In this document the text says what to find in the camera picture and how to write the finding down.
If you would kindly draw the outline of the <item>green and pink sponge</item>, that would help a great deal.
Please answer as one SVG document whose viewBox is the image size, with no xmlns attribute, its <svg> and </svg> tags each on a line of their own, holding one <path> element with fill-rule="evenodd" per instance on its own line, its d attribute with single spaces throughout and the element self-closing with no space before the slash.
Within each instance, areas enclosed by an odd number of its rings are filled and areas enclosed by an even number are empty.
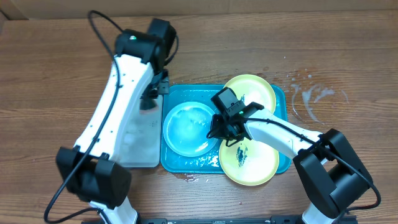
<svg viewBox="0 0 398 224">
<path fill-rule="evenodd" d="M 140 99 L 139 112 L 140 114 L 149 114 L 159 109 L 155 99 L 143 98 Z"/>
</svg>

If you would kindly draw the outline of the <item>light blue plate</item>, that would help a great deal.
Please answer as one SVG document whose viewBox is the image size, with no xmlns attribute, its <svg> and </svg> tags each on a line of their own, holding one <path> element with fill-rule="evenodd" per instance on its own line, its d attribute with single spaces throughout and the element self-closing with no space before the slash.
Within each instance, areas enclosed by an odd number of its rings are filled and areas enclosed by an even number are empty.
<svg viewBox="0 0 398 224">
<path fill-rule="evenodd" d="M 207 105 L 188 101 L 173 107 L 166 115 L 162 134 L 168 147 L 185 157 L 198 157 L 212 150 L 217 139 L 208 139 L 215 112 Z"/>
</svg>

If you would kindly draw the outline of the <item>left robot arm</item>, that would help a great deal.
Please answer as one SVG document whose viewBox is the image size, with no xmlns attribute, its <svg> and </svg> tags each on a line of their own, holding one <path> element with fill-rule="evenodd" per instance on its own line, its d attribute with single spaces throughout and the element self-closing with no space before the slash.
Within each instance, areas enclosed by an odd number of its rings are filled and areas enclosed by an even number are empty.
<svg viewBox="0 0 398 224">
<path fill-rule="evenodd" d="M 123 132 L 134 111 L 156 109 L 155 99 L 168 93 L 168 71 L 178 45 L 170 22 L 153 19 L 146 32 L 124 29 L 109 50 L 112 67 L 104 92 L 86 129 L 72 149 L 61 147 L 56 164 L 63 183 L 44 212 L 49 212 L 63 189 L 88 202 L 89 208 L 66 217 L 95 211 L 102 223 L 137 223 L 139 214 L 127 197 L 130 171 L 119 164 Z"/>
</svg>

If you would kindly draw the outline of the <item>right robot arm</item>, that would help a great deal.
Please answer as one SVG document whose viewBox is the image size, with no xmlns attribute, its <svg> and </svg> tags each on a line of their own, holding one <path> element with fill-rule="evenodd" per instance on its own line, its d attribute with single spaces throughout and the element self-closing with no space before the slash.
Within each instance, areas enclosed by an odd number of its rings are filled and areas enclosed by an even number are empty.
<svg viewBox="0 0 398 224">
<path fill-rule="evenodd" d="M 310 206 L 299 223 L 338 223 L 373 179 L 345 135 L 335 129 L 322 134 L 273 115 L 259 103 L 245 105 L 231 88 L 211 98 L 218 109 L 208 138 L 232 146 L 244 138 L 263 142 L 293 160 Z"/>
</svg>

